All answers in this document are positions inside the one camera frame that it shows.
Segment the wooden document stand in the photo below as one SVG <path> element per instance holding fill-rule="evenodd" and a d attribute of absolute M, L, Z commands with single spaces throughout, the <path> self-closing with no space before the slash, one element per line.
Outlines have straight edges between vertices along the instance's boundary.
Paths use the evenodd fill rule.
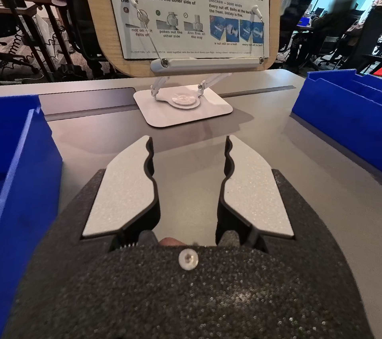
<path fill-rule="evenodd" d="M 279 42 L 281 0 L 269 0 L 269 57 L 195 59 L 191 57 L 126 60 L 111 0 L 88 0 L 102 53 L 123 74 L 153 77 L 150 89 L 134 94 L 145 121 L 164 128 L 232 113 L 233 108 L 211 87 L 235 72 L 270 67 Z"/>

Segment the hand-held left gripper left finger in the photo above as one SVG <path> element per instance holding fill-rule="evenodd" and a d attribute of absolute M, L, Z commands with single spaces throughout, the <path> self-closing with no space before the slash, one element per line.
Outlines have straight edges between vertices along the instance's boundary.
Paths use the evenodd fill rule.
<path fill-rule="evenodd" d="M 152 137 L 145 135 L 107 165 L 82 239 L 111 237 L 112 248 L 127 247 L 158 225 L 161 212 L 153 158 Z"/>

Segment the blue plastic bin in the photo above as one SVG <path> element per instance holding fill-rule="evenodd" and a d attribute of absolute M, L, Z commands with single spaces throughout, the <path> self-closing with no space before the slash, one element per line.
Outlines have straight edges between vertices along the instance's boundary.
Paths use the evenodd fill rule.
<path fill-rule="evenodd" d="M 2 330 L 26 266 L 57 216 L 63 160 L 38 95 L 1 97 L 0 108 Z"/>
<path fill-rule="evenodd" d="M 381 171 L 381 77 L 356 69 L 308 72 L 292 113 Z"/>

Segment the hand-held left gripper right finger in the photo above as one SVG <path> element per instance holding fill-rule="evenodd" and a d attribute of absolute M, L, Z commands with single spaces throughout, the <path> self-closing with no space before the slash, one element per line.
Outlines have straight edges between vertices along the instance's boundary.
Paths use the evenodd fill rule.
<path fill-rule="evenodd" d="M 239 244 L 248 247 L 256 247 L 264 236 L 293 240 L 294 231 L 268 162 L 234 135 L 226 137 L 224 155 L 216 244 L 227 231 L 236 232 Z"/>

